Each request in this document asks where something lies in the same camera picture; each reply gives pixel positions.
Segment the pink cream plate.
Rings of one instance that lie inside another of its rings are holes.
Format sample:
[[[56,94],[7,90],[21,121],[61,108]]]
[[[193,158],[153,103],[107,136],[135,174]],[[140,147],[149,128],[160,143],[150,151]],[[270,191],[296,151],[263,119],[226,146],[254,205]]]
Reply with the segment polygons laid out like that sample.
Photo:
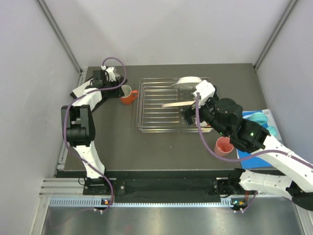
[[[162,108],[172,108],[172,107],[182,107],[182,106],[190,106],[195,103],[194,100],[191,101],[182,101],[182,102],[173,102],[173,103],[165,103],[162,104]]]

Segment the orange mug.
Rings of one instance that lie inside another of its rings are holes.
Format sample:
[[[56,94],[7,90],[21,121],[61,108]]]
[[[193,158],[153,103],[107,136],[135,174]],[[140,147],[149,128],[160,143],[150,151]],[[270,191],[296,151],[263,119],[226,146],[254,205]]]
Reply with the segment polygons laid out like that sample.
[[[121,89],[124,95],[120,97],[120,101],[125,105],[132,104],[138,97],[139,92],[137,90],[132,90],[132,88],[128,85],[122,85]]]

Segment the white blue-rimmed plate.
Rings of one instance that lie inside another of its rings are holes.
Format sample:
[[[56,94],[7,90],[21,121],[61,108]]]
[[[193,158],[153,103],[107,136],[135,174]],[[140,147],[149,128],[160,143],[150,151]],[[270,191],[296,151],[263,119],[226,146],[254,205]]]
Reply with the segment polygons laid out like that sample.
[[[171,85],[171,89],[175,90],[192,90],[202,82],[200,77],[186,76],[181,77],[175,84]]]

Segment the pink cup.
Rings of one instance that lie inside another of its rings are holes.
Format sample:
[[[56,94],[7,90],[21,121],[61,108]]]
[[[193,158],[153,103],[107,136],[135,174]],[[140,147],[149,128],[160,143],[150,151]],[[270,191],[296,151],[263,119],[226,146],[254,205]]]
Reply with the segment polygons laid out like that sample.
[[[234,146],[230,143],[230,138],[220,137],[217,139],[214,147],[214,153],[219,157],[224,157],[231,153]]]

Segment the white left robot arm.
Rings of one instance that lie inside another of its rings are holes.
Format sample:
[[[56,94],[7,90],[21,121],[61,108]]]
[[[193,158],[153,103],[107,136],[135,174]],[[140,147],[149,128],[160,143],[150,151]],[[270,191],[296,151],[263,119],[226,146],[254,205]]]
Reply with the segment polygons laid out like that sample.
[[[110,191],[111,183],[102,177],[105,166],[101,163],[95,148],[95,124],[92,112],[111,98],[124,95],[121,83],[124,77],[116,72],[115,67],[103,66],[94,70],[92,77],[77,87],[70,94],[74,103],[70,105],[66,115],[67,105],[61,108],[62,132],[66,141],[82,158],[87,177],[96,179],[94,188],[100,194]]]

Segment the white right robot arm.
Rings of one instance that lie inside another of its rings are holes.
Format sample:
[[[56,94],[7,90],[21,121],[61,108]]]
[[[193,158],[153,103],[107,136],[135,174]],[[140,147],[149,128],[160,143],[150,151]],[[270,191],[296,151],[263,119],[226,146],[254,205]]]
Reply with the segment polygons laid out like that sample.
[[[265,192],[285,197],[303,209],[313,209],[312,164],[282,145],[260,124],[243,118],[243,108],[234,100],[209,98],[202,106],[192,101],[180,112],[187,125],[205,121],[221,136],[229,137],[235,148],[283,173],[270,175],[236,168],[226,180],[215,184],[218,193]]]

